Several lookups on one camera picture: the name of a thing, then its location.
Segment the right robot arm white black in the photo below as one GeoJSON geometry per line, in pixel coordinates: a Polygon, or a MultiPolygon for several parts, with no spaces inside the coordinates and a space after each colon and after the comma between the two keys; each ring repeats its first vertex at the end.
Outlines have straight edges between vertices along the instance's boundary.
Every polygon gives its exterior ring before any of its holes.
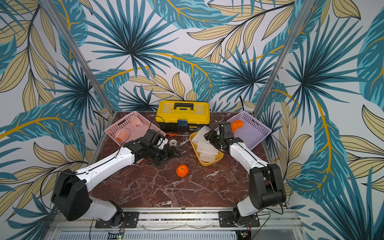
{"type": "Polygon", "coordinates": [[[259,211],[286,201],[280,167],[262,160],[242,139],[234,137],[229,122],[220,123],[218,131],[210,130],[204,138],[217,150],[231,155],[249,172],[249,196],[234,206],[234,223],[244,225],[259,211]]]}

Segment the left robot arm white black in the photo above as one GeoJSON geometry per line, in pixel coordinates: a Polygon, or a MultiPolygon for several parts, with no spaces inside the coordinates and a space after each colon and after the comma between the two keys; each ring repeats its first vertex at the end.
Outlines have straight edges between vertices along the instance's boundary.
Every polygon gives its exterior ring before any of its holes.
{"type": "Polygon", "coordinates": [[[159,165],[180,156],[177,142],[155,130],[148,129],[143,137],[122,143],[119,150],[110,156],[75,172],[65,170],[57,178],[52,203],[67,221],[89,217],[107,222],[112,228],[125,222],[123,210],[112,201],[103,201],[90,196],[90,192],[119,170],[142,159],[159,165]]]}

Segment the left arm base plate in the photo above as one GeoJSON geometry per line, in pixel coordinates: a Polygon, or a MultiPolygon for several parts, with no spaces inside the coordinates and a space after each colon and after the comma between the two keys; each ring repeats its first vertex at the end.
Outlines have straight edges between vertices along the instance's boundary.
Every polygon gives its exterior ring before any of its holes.
{"type": "Polygon", "coordinates": [[[96,229],[135,229],[139,220],[139,212],[122,212],[117,213],[109,221],[98,219],[96,229]]]}

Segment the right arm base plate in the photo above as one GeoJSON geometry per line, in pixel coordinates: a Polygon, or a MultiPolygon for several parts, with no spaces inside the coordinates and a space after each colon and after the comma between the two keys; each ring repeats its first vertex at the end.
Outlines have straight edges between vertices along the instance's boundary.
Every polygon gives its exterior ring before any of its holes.
{"type": "Polygon", "coordinates": [[[239,213],[235,213],[234,211],[219,211],[218,215],[221,228],[260,227],[257,215],[242,217],[239,213]]]}

